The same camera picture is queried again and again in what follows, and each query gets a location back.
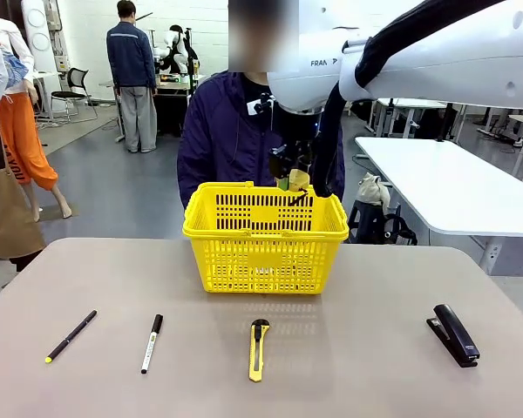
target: stapler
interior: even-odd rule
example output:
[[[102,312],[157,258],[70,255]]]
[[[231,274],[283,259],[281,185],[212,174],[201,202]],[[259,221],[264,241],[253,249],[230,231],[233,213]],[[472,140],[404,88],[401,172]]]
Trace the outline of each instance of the stapler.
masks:
[[[426,320],[435,335],[442,341],[461,367],[476,367],[480,352],[469,333],[448,305],[434,307],[436,318]]]

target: navy jacket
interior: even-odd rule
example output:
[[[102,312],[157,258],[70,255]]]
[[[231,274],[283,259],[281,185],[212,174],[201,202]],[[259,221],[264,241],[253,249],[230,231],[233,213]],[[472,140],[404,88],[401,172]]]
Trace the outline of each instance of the navy jacket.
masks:
[[[107,32],[106,50],[116,87],[157,86],[153,53],[145,32],[120,22]]]
[[[187,206],[198,185],[208,181],[254,181],[275,185],[269,151],[282,139],[269,127],[261,131],[248,116],[238,72],[222,72],[203,83],[188,108],[178,154],[178,182]],[[344,191],[343,141],[339,138],[335,194]]]

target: black pen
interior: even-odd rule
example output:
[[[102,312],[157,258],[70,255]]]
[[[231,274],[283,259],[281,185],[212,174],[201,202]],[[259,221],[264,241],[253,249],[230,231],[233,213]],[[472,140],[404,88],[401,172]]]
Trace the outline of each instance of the black pen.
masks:
[[[151,334],[149,335],[149,341],[147,342],[146,357],[143,359],[143,365],[141,366],[142,374],[147,373],[147,370],[149,369],[149,361],[151,361],[151,356],[153,355],[153,347],[155,346],[155,341],[157,340],[157,335],[160,332],[160,325],[162,323],[163,315],[156,315]]]
[[[78,335],[82,329],[85,328],[85,326],[91,322],[93,318],[95,318],[95,315],[97,314],[97,311],[92,311],[89,315],[87,315],[87,318],[83,320],[81,324],[79,324],[76,329],[74,329],[70,335],[68,335],[64,341],[62,341],[60,344],[58,344],[58,347],[56,347],[52,353],[49,354],[49,356],[44,360],[45,363],[51,363],[54,359],[57,358],[57,356],[62,353],[62,350],[64,350],[66,347],[68,347],[68,344],[71,343],[71,341],[76,338],[76,335]]]

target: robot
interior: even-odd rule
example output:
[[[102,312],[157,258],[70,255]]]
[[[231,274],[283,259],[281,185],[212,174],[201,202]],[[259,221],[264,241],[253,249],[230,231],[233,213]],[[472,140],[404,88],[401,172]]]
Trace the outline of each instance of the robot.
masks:
[[[171,73],[188,74],[188,52],[181,27],[174,25],[165,33],[166,48],[153,48],[155,70],[170,70]]]
[[[331,195],[347,101],[427,98],[523,109],[523,0],[426,0],[374,37],[358,29],[300,36],[297,68],[268,74],[278,185]]]

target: yellow basket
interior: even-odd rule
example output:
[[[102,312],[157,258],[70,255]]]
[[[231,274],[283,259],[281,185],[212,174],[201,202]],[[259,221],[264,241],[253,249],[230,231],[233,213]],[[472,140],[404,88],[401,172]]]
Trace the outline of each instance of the yellow basket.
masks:
[[[205,183],[183,232],[208,292],[317,294],[349,227],[339,199],[318,198],[311,187],[302,199],[252,182]]]

